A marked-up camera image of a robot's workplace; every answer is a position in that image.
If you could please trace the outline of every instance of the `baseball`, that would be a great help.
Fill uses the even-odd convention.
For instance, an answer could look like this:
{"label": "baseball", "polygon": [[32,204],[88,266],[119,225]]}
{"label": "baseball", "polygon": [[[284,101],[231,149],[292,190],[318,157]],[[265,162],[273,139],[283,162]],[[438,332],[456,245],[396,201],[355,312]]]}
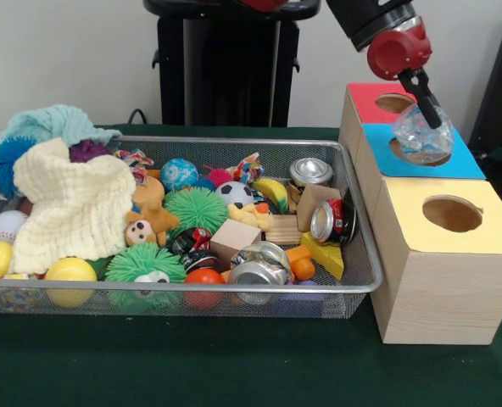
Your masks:
{"label": "baseball", "polygon": [[9,210],[0,214],[0,242],[13,244],[19,229],[28,216],[18,210]]}

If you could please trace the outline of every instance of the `black stand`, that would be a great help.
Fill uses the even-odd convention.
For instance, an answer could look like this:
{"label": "black stand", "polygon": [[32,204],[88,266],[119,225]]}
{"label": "black stand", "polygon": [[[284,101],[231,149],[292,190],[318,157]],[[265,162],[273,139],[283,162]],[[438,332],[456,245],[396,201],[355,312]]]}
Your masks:
{"label": "black stand", "polygon": [[298,70],[302,20],[319,0],[289,3],[274,14],[204,2],[143,0],[159,16],[159,63],[166,125],[287,126]]}

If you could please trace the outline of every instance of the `toy duck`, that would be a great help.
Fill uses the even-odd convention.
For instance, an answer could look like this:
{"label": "toy duck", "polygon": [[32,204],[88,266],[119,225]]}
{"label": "toy duck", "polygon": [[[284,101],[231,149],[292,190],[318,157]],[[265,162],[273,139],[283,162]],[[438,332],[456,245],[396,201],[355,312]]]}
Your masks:
{"label": "toy duck", "polygon": [[228,217],[232,220],[258,227],[261,231],[270,231],[272,228],[273,219],[267,203],[259,203],[258,205],[250,203],[241,209],[231,203],[227,209]]}

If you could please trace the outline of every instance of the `clear plastic ball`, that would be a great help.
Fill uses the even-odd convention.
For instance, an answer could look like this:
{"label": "clear plastic ball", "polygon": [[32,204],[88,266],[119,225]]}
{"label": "clear plastic ball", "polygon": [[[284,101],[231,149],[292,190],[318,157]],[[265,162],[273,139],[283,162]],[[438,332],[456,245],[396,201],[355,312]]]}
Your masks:
{"label": "clear plastic ball", "polygon": [[393,125],[402,154],[411,163],[437,163],[453,152],[453,124],[439,107],[436,107],[436,111],[442,121],[437,129],[430,128],[416,104],[402,112]]}

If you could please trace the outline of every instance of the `yellow box top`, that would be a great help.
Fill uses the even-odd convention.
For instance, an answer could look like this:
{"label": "yellow box top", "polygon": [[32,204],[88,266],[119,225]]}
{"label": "yellow box top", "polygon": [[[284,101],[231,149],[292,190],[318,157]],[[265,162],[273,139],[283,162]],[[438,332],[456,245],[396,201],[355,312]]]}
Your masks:
{"label": "yellow box top", "polygon": [[410,249],[502,254],[502,201],[486,181],[385,178]]}

